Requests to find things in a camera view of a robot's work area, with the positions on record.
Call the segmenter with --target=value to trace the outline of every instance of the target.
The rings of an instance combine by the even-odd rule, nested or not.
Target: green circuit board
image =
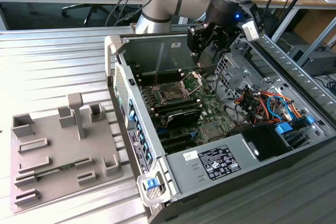
[[[179,82],[140,87],[140,92],[157,135],[168,153],[224,138],[235,127],[235,123],[224,110],[221,101],[218,100],[207,81],[202,76],[198,76],[202,82],[202,86],[198,89],[196,88],[199,86],[199,82],[192,74],[183,79],[184,88],[189,93],[194,91],[188,97],[181,92]],[[187,125],[181,122],[181,126],[167,129],[162,122],[162,118],[151,113],[153,107],[159,108],[167,104],[179,104],[183,101],[195,101],[197,99],[200,99],[197,109],[201,110],[201,114],[197,121]],[[184,108],[185,106],[181,106],[174,113],[178,113]]]

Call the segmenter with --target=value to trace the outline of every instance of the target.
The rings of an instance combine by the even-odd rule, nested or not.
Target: aluminum extrusion table
[[[106,35],[130,27],[0,33],[0,222],[147,223],[104,75]],[[57,113],[69,91],[85,104],[102,102],[122,160],[118,180],[48,202],[29,211],[9,209],[10,114]],[[336,223],[336,142],[293,167],[186,213],[170,223]]]

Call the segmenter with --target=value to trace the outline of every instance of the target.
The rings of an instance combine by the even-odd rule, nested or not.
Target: blue latch
[[[145,144],[143,145],[143,152],[146,153],[147,150],[148,150],[148,145],[147,145],[147,143],[145,143]]]
[[[143,134],[140,134],[140,144],[143,144],[145,142],[145,137],[143,136]]]
[[[150,153],[147,154],[147,159],[148,159],[148,162],[152,160],[152,155]]]
[[[150,190],[150,189],[160,186],[160,182],[158,178],[150,178],[148,180],[145,180],[143,184],[146,190]]]
[[[313,124],[315,122],[315,119],[311,115],[309,115],[307,116],[307,121],[308,123]]]
[[[280,123],[276,127],[276,130],[279,134],[285,134],[285,133],[293,130],[293,128],[289,125],[289,123]]]
[[[132,111],[130,112],[130,115],[128,116],[129,120],[130,120],[130,121],[133,121],[134,116],[135,116],[135,111],[132,110]]]

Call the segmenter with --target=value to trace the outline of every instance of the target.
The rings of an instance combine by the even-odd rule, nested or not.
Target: office chair
[[[97,10],[101,10],[102,12],[106,13],[107,15],[110,14],[110,12],[105,9],[103,7],[103,5],[99,5],[99,4],[77,4],[77,5],[71,5],[71,6],[67,6],[67,7],[63,7],[62,8],[62,16],[64,18],[69,17],[69,15],[67,14],[68,10],[73,10],[73,9],[79,9],[79,8],[84,8],[84,7],[90,7],[89,13],[86,16],[86,19],[84,20],[84,26],[87,26],[92,13],[97,13]]]

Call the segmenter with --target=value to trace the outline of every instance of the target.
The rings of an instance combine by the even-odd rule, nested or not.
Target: warning label
[[[198,154],[208,176],[212,180],[224,177],[240,170],[235,157],[227,147],[223,145]]]
[[[139,140],[137,138],[137,135],[135,134],[134,130],[128,131],[128,136],[130,137],[131,144],[133,147],[134,154],[137,158],[138,165],[141,168],[141,173],[146,174],[149,171],[148,165],[143,157],[143,152],[141,150],[141,144],[139,144]]]

